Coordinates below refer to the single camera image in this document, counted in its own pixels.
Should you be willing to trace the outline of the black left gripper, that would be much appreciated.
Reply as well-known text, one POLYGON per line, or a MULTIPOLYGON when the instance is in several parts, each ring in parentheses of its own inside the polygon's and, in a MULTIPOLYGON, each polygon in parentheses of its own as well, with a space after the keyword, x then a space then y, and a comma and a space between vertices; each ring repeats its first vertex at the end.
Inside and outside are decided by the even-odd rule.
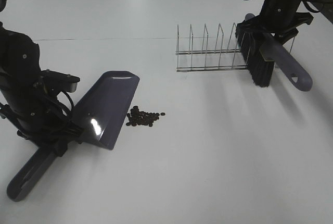
POLYGON ((8 119, 18 135, 37 146, 52 146, 57 157, 68 150, 68 141, 78 139, 83 128, 72 120, 74 103, 70 107, 55 98, 18 99, 1 104, 1 117, 8 119))

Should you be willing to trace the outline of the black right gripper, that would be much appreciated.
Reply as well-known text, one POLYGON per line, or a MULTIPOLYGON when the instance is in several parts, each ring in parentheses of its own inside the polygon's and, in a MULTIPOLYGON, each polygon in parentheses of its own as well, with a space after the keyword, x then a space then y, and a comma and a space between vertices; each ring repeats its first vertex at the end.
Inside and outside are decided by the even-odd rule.
POLYGON ((265 0, 259 15, 253 18, 250 18, 249 14, 246 15, 243 32, 270 33, 277 42, 285 44, 298 35, 298 26, 310 25, 314 19, 310 13, 300 13, 297 9, 296 4, 277 4, 265 0))

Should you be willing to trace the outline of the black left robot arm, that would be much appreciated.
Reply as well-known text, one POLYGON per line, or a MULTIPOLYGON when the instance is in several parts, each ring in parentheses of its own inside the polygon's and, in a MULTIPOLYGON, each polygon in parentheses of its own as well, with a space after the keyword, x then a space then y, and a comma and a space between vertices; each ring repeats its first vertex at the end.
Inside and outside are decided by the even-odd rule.
POLYGON ((61 157, 83 129, 73 123, 80 78, 40 68, 40 47, 30 37, 1 27, 1 117, 17 134, 61 157))

